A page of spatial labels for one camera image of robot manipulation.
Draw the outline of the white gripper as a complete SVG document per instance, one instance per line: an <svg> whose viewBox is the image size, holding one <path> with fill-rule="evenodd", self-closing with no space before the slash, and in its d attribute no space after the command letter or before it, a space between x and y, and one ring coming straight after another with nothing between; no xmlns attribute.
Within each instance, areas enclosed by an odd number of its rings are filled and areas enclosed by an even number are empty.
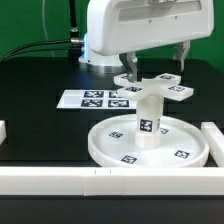
<svg viewBox="0 0 224 224"><path fill-rule="evenodd" d="M120 54L132 83L138 74L135 51L177 43L173 59L183 71L188 40L208 37L213 28L213 0L90 0L87 10L90 48L104 56Z"/></svg>

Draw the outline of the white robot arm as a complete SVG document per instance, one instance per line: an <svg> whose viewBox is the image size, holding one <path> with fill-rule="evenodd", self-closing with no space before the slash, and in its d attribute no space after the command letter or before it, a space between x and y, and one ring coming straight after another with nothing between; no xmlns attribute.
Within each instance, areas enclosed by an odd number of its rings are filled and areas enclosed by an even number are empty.
<svg viewBox="0 0 224 224"><path fill-rule="evenodd" d="M137 79L136 53L174 44L185 61L190 42L214 28L213 0L90 0L80 64L100 73Z"/></svg>

